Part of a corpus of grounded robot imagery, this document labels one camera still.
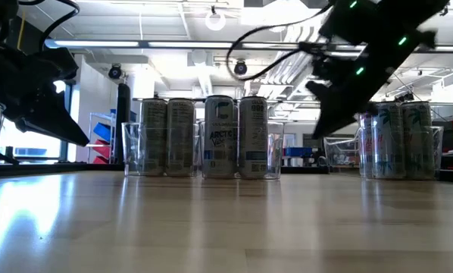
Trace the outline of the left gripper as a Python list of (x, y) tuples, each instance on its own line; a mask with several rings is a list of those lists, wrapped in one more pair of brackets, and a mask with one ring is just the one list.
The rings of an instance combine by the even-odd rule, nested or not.
[(8, 66), (3, 80), (6, 118), (22, 131), (40, 133), (65, 142), (86, 146), (89, 138), (56, 93), (55, 81), (70, 80), (78, 66), (66, 48), (49, 49), (26, 55), (22, 51), (0, 47)]

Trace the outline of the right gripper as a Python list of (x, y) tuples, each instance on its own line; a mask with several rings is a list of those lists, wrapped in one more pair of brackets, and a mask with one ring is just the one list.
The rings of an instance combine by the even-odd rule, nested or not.
[(298, 46), (312, 55), (313, 74), (325, 80), (306, 84), (320, 102), (315, 139), (354, 123), (417, 47), (436, 46), (436, 31), (420, 25), (438, 14), (437, 0), (335, 0), (329, 6), (319, 30), (327, 44)]

